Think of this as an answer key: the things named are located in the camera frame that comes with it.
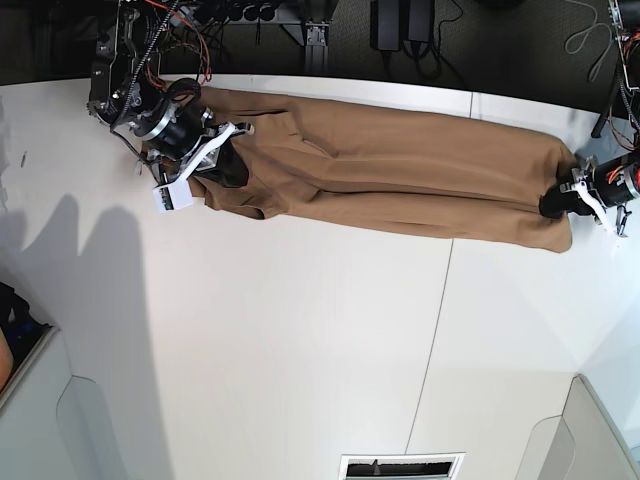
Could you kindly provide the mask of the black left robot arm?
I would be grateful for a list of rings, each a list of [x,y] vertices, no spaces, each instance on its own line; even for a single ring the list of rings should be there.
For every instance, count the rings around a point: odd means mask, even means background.
[[[607,233],[624,238],[632,214],[629,204],[639,198],[639,3],[609,1],[607,20],[599,17],[595,6],[584,1],[577,4],[591,9],[593,20],[567,37],[564,50],[575,55],[591,32],[606,30],[607,44],[590,67],[587,79],[596,79],[610,51],[617,52],[617,59],[607,100],[590,136],[598,139],[609,130],[622,154],[604,162],[596,156],[580,158],[541,197],[539,212],[550,219],[568,213],[589,216]]]

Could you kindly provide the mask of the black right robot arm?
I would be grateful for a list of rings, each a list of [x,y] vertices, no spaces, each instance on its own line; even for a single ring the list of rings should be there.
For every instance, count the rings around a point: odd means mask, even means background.
[[[250,134],[248,123],[227,126],[207,107],[203,85],[212,77],[202,35],[218,1],[107,1],[98,15],[87,102],[90,115],[121,138],[128,129],[141,147],[125,145],[156,182],[180,175],[244,186],[248,171],[224,140]]]

